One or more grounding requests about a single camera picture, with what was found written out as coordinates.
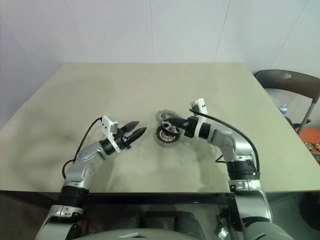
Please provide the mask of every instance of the black cable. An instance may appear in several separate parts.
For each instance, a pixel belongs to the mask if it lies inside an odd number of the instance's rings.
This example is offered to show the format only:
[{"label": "black cable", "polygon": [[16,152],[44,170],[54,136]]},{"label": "black cable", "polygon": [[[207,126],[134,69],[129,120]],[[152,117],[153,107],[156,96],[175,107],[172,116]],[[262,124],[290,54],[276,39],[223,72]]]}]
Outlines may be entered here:
[{"label": "black cable", "polygon": [[62,176],[63,176],[63,179],[66,179],[66,166],[69,164],[69,163],[73,163],[74,162],[74,160],[73,159],[71,159],[71,160],[69,160],[69,161],[66,161],[65,162],[65,164],[63,164],[63,167],[62,167]]},{"label": "black cable", "polygon": [[95,123],[98,122],[99,120],[102,121],[102,117],[97,118],[96,120],[93,121],[93,123],[91,123],[91,125],[90,125],[89,128],[88,128],[88,130],[85,132],[85,135],[83,136],[83,138],[82,138],[82,140],[81,140],[81,142],[80,142],[80,145],[79,145],[78,149],[76,150],[76,153],[75,153],[75,155],[74,155],[74,158],[71,159],[71,160],[69,160],[69,161],[67,161],[67,162],[63,165],[63,167],[62,167],[62,176],[63,176],[64,179],[66,179],[66,172],[65,172],[66,166],[67,166],[69,163],[72,162],[72,164],[73,164],[73,163],[76,161],[76,157],[77,157],[78,153],[80,152],[80,149],[82,148],[82,145],[84,144],[88,133],[90,132],[91,128],[95,125]]},{"label": "black cable", "polygon": [[235,131],[236,133],[240,134],[240,135],[251,145],[251,147],[252,147],[252,149],[253,149],[253,151],[254,151],[254,156],[255,156],[255,161],[256,161],[256,171],[257,171],[258,173],[260,173],[260,162],[259,162],[258,151],[257,151],[254,143],[253,143],[242,131],[240,131],[240,130],[237,129],[236,127],[234,127],[234,126],[232,126],[232,125],[230,125],[230,124],[228,124],[228,123],[226,123],[226,122],[224,122],[224,121],[222,121],[222,120],[220,120],[220,119],[218,119],[218,118],[215,118],[215,117],[213,117],[213,116],[206,115],[206,114],[204,114],[204,113],[195,111],[195,110],[193,110],[193,109],[189,109],[189,111],[192,112],[192,113],[194,113],[194,114],[197,114],[197,115],[200,115],[200,116],[202,116],[202,117],[205,117],[205,118],[207,118],[207,119],[211,119],[211,120],[213,120],[213,121],[216,121],[216,122],[218,122],[218,123],[220,123],[220,124],[222,124],[222,125],[225,125],[226,127],[230,128],[230,129],[232,129],[233,131]]},{"label": "black cable", "polygon": [[225,163],[226,163],[225,161],[219,161],[223,156],[224,156],[224,155],[223,155],[223,154],[221,154],[221,156],[220,156],[220,157],[218,157],[218,158],[215,160],[215,162],[216,162],[216,163],[222,163],[222,164],[225,164]]}]

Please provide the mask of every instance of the orange object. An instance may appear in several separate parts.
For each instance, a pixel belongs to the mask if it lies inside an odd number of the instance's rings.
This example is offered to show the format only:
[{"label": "orange object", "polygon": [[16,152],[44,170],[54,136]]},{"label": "orange object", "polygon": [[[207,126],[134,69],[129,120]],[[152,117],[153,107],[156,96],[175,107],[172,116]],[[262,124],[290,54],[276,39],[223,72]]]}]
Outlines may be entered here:
[{"label": "orange object", "polygon": [[[317,143],[320,143],[320,129],[305,127],[300,134],[300,138],[304,143],[313,143],[314,145],[316,145]],[[320,151],[318,151],[317,149],[310,152],[312,154],[320,154]]]}]

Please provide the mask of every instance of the black chair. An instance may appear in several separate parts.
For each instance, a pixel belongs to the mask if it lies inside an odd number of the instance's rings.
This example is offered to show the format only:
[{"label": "black chair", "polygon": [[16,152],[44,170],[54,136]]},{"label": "black chair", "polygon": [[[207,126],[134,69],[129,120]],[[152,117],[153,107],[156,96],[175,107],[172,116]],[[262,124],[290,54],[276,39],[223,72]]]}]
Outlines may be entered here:
[{"label": "black chair", "polygon": [[292,124],[292,127],[299,127],[297,133],[300,135],[304,129],[312,110],[320,97],[320,79],[295,71],[286,70],[261,70],[255,78],[264,89],[280,89],[311,98],[312,102],[306,112],[301,124]]}]

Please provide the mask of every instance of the gear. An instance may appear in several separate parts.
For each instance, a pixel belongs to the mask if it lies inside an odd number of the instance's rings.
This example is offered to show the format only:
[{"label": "gear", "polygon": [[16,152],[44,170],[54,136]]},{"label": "gear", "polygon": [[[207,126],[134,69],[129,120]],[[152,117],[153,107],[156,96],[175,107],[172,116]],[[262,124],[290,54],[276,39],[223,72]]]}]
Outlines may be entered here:
[{"label": "gear", "polygon": [[175,111],[168,110],[168,109],[160,110],[156,114],[156,119],[160,122],[171,117],[178,117],[178,114]]},{"label": "gear", "polygon": [[180,138],[179,135],[167,135],[162,126],[159,126],[155,131],[155,141],[163,147],[172,147],[176,145],[178,139]]},{"label": "gear", "polygon": [[162,130],[169,136],[180,136],[182,129],[172,125],[168,120],[161,122]]}]

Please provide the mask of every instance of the white plastic bracket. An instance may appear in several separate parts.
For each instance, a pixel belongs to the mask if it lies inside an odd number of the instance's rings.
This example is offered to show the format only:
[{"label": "white plastic bracket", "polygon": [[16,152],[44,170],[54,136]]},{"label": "white plastic bracket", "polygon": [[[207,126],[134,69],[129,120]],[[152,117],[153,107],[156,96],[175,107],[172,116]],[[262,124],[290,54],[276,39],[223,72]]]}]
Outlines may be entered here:
[{"label": "white plastic bracket", "polygon": [[[192,108],[196,107],[196,109],[199,113],[208,114],[207,105],[206,105],[205,100],[203,98],[199,98],[199,99],[195,100],[194,102],[192,102],[191,107]],[[199,120],[198,120],[198,123],[197,123],[197,125],[195,127],[195,131],[194,131],[194,136],[197,139],[199,138],[199,132],[200,132],[200,128],[201,128],[202,124],[206,122],[206,118],[204,116],[199,115],[198,118],[199,118]]]},{"label": "white plastic bracket", "polygon": [[104,133],[105,137],[110,141],[115,151],[117,153],[120,153],[121,150],[115,142],[113,136],[113,134],[116,134],[118,131],[118,121],[107,116],[102,116],[101,130]]}]

